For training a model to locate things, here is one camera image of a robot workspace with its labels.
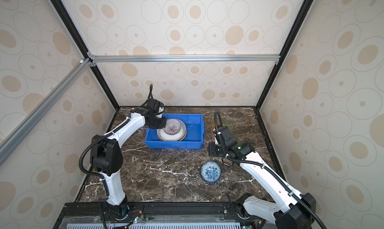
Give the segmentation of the purple striped small bowl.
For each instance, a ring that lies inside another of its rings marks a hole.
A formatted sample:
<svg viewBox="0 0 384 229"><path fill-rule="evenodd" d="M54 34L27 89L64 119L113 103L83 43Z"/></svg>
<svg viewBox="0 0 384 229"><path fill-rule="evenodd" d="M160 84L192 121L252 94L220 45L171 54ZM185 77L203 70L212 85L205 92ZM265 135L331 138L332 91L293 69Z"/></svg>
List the purple striped small bowl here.
<svg viewBox="0 0 384 229"><path fill-rule="evenodd" d="M167 135L176 135L182 129L182 123L176 118L169 118L166 120L166 125L163 131Z"/></svg>

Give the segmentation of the blue floral white bowl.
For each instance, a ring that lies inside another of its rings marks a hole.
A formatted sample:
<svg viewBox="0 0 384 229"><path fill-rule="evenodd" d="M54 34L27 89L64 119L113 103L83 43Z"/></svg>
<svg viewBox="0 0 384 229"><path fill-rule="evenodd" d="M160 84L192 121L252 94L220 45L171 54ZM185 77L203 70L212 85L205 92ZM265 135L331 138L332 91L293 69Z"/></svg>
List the blue floral white bowl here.
<svg viewBox="0 0 384 229"><path fill-rule="evenodd" d="M207 161L201 167L201 177L207 183L216 183L221 174L221 167L214 161Z"/></svg>

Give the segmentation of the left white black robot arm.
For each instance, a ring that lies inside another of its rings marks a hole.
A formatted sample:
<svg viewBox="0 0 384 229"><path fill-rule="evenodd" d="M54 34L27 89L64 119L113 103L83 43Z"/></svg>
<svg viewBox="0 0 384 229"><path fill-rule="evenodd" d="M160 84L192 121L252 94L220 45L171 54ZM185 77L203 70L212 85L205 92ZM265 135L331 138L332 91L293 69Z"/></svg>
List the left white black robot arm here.
<svg viewBox="0 0 384 229"><path fill-rule="evenodd" d="M104 135L94 136L91 144L81 154L79 169L101 180L109 205L117 207L126 201L120 178L122 145L142 127L163 129L167 121L163 117L164 108L163 103L148 98L143 105L132 109L130 115L116 128Z"/></svg>

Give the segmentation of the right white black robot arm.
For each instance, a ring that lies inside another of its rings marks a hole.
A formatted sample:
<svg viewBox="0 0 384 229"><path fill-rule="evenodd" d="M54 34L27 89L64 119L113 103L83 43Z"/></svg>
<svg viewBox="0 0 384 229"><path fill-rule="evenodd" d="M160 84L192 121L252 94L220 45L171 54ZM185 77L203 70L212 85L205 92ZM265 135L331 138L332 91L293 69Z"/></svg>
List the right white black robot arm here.
<svg viewBox="0 0 384 229"><path fill-rule="evenodd" d="M248 219L258 217L273 223L279 229L309 229L314 222L326 228L316 214L316 199L309 193L302 194L284 181L246 141L238 142L227 126L213 129L215 141L209 143L212 157L228 159L249 173L272 197L273 202L244 194L235 201L238 216Z"/></svg>

